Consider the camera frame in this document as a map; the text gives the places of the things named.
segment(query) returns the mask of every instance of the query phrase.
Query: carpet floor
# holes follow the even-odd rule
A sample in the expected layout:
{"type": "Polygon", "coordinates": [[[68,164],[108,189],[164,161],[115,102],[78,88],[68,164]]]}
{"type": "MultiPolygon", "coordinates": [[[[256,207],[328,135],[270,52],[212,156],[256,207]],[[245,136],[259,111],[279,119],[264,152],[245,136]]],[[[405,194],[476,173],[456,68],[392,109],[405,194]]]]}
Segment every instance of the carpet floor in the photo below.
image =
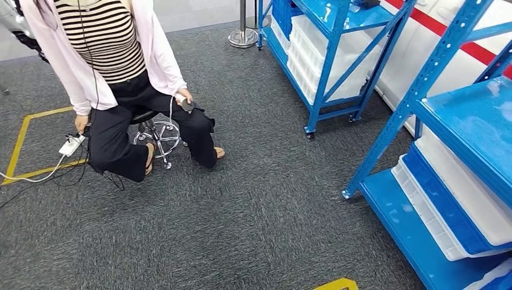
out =
{"type": "MultiPolygon", "coordinates": [[[[37,187],[2,186],[0,204],[25,191],[0,210],[0,289],[312,289],[341,277],[360,289],[422,288],[364,198],[340,196],[387,105],[375,95],[362,121],[322,121],[307,140],[307,109],[272,53],[230,47],[235,27],[168,35],[226,158],[205,170],[179,146],[171,170],[156,162],[124,191],[86,166],[37,187]]],[[[0,97],[5,172],[23,117],[69,102],[36,57],[0,63],[0,82],[11,91],[0,97]]],[[[31,120],[17,175],[55,165],[73,117],[31,120]]],[[[401,131],[375,170],[410,143],[401,131]]]]}

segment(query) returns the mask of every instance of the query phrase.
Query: black pants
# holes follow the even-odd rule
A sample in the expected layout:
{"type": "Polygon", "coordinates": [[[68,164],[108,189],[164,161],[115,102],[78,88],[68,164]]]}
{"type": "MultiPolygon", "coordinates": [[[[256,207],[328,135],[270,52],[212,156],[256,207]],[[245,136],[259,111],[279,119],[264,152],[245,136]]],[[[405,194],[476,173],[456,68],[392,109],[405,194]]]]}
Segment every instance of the black pants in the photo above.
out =
{"type": "MultiPolygon", "coordinates": [[[[145,145],[130,143],[128,127],[132,114],[138,106],[143,106],[169,116],[171,97],[151,86],[147,72],[126,82],[111,84],[110,88],[119,106],[91,112],[89,164],[98,173],[108,171],[141,182],[149,151],[145,145]]],[[[189,114],[175,101],[172,118],[178,123],[181,138],[188,143],[192,158],[207,168],[215,166],[217,154],[210,135],[215,121],[198,108],[189,114]]]]}

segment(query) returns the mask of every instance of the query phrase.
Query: white cardigan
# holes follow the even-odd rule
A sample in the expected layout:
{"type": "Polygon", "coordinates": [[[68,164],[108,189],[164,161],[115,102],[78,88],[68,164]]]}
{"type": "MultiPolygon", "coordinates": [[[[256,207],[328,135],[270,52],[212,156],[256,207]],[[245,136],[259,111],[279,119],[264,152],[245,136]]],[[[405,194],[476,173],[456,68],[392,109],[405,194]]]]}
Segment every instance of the white cardigan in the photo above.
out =
{"type": "MultiPolygon", "coordinates": [[[[96,109],[101,111],[116,107],[117,101],[105,79],[97,71],[93,75],[92,68],[69,43],[53,0],[39,1],[43,13],[39,13],[34,0],[21,0],[20,3],[37,42],[67,91],[73,109],[79,115],[88,115],[96,104],[96,109]]],[[[132,14],[151,85],[163,94],[175,95],[186,88],[187,83],[153,11],[153,0],[132,0],[132,14]]]]}

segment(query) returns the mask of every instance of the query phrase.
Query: plastic crate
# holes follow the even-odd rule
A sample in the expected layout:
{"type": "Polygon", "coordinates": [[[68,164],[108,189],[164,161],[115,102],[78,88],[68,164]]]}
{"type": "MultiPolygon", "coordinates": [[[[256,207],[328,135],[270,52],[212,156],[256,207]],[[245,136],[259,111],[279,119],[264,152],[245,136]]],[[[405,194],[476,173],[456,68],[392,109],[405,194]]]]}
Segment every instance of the plastic crate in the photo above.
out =
{"type": "MultiPolygon", "coordinates": [[[[299,50],[314,75],[320,78],[324,69],[325,55],[327,54],[327,38],[304,15],[293,17],[292,24],[293,30],[290,35],[292,45],[295,45],[299,50]]],[[[342,34],[334,57],[331,75],[341,76],[370,42],[371,38],[364,31],[342,34]]],[[[380,48],[375,47],[356,70],[364,69],[364,75],[366,76],[368,71],[373,69],[376,64],[379,52],[380,48]]]]}
{"type": "Polygon", "coordinates": [[[430,129],[425,127],[422,137],[415,143],[485,239],[494,246],[512,242],[512,209],[430,129]]]}
{"type": "Polygon", "coordinates": [[[277,24],[277,21],[275,20],[274,16],[271,16],[271,23],[270,28],[274,32],[275,37],[277,38],[277,41],[279,44],[281,44],[281,47],[284,49],[284,52],[287,53],[288,49],[290,48],[290,41],[286,39],[283,30],[281,27],[277,24]]]}
{"type": "Polygon", "coordinates": [[[307,81],[305,73],[301,71],[301,68],[296,64],[296,60],[293,59],[293,56],[288,55],[288,62],[286,66],[288,66],[290,73],[295,79],[295,82],[297,82],[299,88],[301,88],[301,91],[306,97],[307,101],[309,102],[310,105],[312,105],[313,102],[315,101],[316,90],[313,90],[313,88],[311,88],[309,82],[307,81]]]}
{"type": "MultiPolygon", "coordinates": [[[[306,65],[304,65],[304,59],[300,57],[300,54],[296,53],[296,48],[294,45],[290,45],[290,49],[288,50],[288,62],[287,67],[293,75],[293,78],[299,84],[299,87],[302,90],[302,93],[305,95],[309,104],[312,105],[315,101],[316,92],[318,90],[318,82],[313,83],[315,81],[315,76],[311,72],[310,69],[306,65]]],[[[329,80],[327,81],[326,90],[328,91],[332,86],[337,82],[341,75],[331,74],[329,80]]],[[[365,84],[366,78],[365,75],[357,76],[354,75],[354,78],[349,80],[347,79],[328,99],[339,100],[341,98],[350,98],[359,95],[361,87],[365,84]]]]}
{"type": "Polygon", "coordinates": [[[476,281],[464,288],[464,290],[501,290],[512,289],[512,259],[508,259],[501,265],[484,275],[482,280],[476,281]]]}
{"type": "Polygon", "coordinates": [[[476,258],[503,253],[503,251],[490,251],[475,255],[469,254],[411,173],[410,168],[404,163],[405,156],[400,157],[398,165],[391,170],[391,173],[447,260],[457,261],[468,257],[476,258]]]}
{"type": "Polygon", "coordinates": [[[292,17],[298,15],[303,15],[303,12],[292,0],[273,0],[272,16],[288,40],[290,40],[290,33],[292,32],[292,17]]]}
{"type": "Polygon", "coordinates": [[[510,248],[510,245],[493,246],[485,239],[416,145],[411,146],[407,155],[404,156],[403,162],[455,234],[457,240],[470,255],[484,253],[485,256],[489,256],[502,253],[510,248]]]}
{"type": "MultiPolygon", "coordinates": [[[[305,18],[305,16],[297,16],[293,19],[296,18],[305,18]]],[[[332,88],[348,67],[357,59],[367,43],[370,42],[370,38],[362,31],[343,34],[342,38],[345,45],[343,50],[339,50],[336,54],[324,94],[332,88]]],[[[315,100],[322,71],[322,68],[318,70],[317,67],[312,65],[315,62],[314,60],[317,59],[317,53],[308,35],[299,26],[294,27],[290,35],[290,48],[287,51],[289,56],[287,66],[298,83],[306,83],[301,88],[311,105],[315,100]]],[[[361,87],[366,82],[366,75],[369,69],[376,62],[377,53],[377,50],[370,52],[366,59],[359,64],[328,100],[332,101],[358,96],[361,87]]]]}

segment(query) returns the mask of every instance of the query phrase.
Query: yellow tape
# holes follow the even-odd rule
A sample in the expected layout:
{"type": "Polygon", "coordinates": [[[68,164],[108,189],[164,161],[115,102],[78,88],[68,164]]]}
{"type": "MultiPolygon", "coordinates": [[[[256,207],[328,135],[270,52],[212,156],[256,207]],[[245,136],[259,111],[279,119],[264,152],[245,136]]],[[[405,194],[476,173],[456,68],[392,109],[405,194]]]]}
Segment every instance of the yellow tape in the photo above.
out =
{"type": "Polygon", "coordinates": [[[64,113],[64,112],[68,112],[71,110],[73,110],[73,107],[65,107],[65,108],[60,108],[60,109],[55,109],[55,110],[51,110],[51,111],[28,115],[27,117],[29,117],[31,119],[35,119],[35,118],[40,118],[40,117],[46,117],[46,116],[53,115],[53,114],[64,113]]]}
{"type": "MultiPolygon", "coordinates": [[[[60,166],[60,168],[62,169],[62,168],[66,168],[66,167],[72,167],[72,166],[84,164],[85,162],[87,162],[86,159],[82,159],[82,160],[78,160],[78,161],[73,161],[73,162],[70,162],[70,163],[62,164],[60,166]]],[[[32,178],[32,177],[37,176],[37,175],[41,175],[41,174],[44,174],[44,173],[52,172],[54,169],[55,169],[55,166],[54,167],[45,168],[45,169],[41,169],[41,170],[34,171],[34,172],[24,173],[24,174],[15,176],[14,178],[32,178]]],[[[11,184],[11,183],[14,183],[16,181],[18,181],[18,180],[6,179],[2,183],[2,185],[11,184]]]]}
{"type": "Polygon", "coordinates": [[[352,280],[341,278],[317,287],[314,290],[357,290],[357,285],[356,282],[352,280]]]}
{"type": "MultiPolygon", "coordinates": [[[[11,154],[11,160],[9,161],[9,165],[7,166],[7,171],[5,174],[7,176],[14,175],[14,171],[16,170],[16,165],[18,164],[19,154],[21,153],[21,147],[23,146],[23,142],[25,141],[25,136],[27,134],[28,125],[30,124],[30,120],[35,119],[35,118],[46,117],[49,115],[58,114],[58,113],[62,113],[62,112],[68,112],[71,110],[73,110],[73,107],[65,107],[65,108],[60,108],[60,109],[55,109],[55,110],[50,110],[50,111],[46,111],[46,112],[41,112],[41,113],[36,113],[36,114],[25,116],[25,118],[23,119],[23,123],[21,124],[21,129],[19,130],[18,138],[16,140],[16,144],[14,145],[14,150],[13,150],[13,153],[11,154]]],[[[55,168],[55,167],[51,167],[50,171],[45,171],[48,169],[42,169],[42,170],[38,170],[36,172],[26,173],[26,174],[17,176],[17,178],[18,177],[23,177],[23,178],[34,177],[36,175],[40,175],[40,174],[43,174],[46,172],[51,172],[53,170],[53,168],[55,168]]],[[[15,181],[10,180],[10,179],[5,179],[4,182],[2,183],[2,185],[13,183],[13,182],[15,182],[15,181]]]]}

